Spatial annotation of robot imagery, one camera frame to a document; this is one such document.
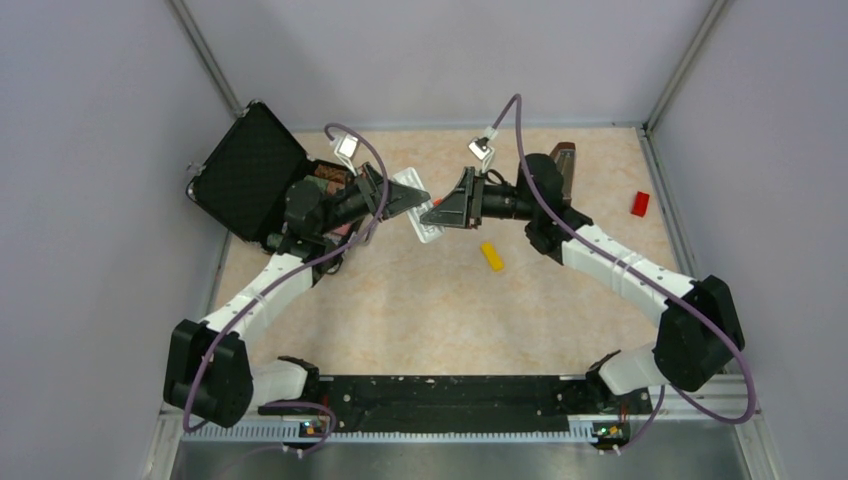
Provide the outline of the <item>white remote control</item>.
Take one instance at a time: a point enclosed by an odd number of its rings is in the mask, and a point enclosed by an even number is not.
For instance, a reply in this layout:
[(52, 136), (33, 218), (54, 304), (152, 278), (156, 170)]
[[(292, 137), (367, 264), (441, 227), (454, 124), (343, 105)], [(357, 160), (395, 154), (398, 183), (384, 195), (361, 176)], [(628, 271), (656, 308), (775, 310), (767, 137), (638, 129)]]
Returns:
[[(412, 187), (416, 190), (429, 194), (414, 167), (408, 167), (399, 171), (393, 175), (392, 179), (401, 185)], [(434, 204), (432, 199), (427, 197), (425, 201), (406, 212), (419, 241), (423, 244), (431, 243), (445, 233), (444, 227), (427, 225), (421, 221), (421, 217), (433, 207)]]

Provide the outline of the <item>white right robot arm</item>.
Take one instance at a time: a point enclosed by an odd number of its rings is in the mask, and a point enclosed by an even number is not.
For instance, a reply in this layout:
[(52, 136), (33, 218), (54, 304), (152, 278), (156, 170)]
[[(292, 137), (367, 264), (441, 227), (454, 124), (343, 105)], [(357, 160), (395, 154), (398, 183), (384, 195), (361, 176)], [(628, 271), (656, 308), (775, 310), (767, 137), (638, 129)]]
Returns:
[(485, 218), (525, 222), (525, 234), (542, 255), (609, 287), (658, 328), (655, 342), (616, 351), (593, 364), (586, 397), (612, 412), (627, 394), (671, 385), (695, 392), (743, 350), (745, 339), (729, 286), (710, 275), (695, 280), (659, 266), (607, 235), (571, 207), (565, 179), (550, 156), (529, 154), (514, 184), (491, 184), (468, 167), (454, 190), (423, 214), (435, 227), (473, 229)]

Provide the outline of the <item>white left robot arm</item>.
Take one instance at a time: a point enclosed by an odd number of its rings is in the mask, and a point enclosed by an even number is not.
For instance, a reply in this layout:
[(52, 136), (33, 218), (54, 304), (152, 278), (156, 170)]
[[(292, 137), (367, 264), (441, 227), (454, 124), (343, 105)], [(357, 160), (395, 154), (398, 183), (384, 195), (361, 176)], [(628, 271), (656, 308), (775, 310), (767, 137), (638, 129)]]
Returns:
[(264, 269), (223, 307), (197, 321), (183, 320), (172, 331), (164, 402), (185, 418), (221, 427), (235, 425), (253, 407), (286, 403), (297, 413), (314, 410), (321, 397), (314, 366), (283, 356), (253, 368), (250, 345), (377, 222), (431, 204), (412, 167), (386, 179), (364, 164), (332, 194), (309, 178), (292, 183), (283, 196), (282, 239)]

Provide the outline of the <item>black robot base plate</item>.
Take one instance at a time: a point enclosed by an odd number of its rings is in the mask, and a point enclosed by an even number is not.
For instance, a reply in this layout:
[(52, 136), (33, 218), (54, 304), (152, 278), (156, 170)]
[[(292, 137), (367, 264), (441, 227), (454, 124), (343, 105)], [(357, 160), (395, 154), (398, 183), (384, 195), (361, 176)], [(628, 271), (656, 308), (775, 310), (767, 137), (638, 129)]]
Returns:
[(578, 417), (622, 420), (653, 409), (646, 389), (614, 396), (582, 377), (559, 375), (336, 375), (308, 381), (286, 414), (315, 403), (344, 434), (566, 432)]

